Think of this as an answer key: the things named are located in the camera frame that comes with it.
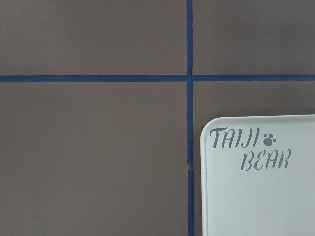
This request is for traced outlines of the white rectangular plastic tray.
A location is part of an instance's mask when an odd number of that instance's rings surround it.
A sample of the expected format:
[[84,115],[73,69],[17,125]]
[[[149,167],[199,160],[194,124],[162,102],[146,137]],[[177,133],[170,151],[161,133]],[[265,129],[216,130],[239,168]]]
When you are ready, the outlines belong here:
[[314,235],[314,115],[216,118],[200,154],[203,235]]

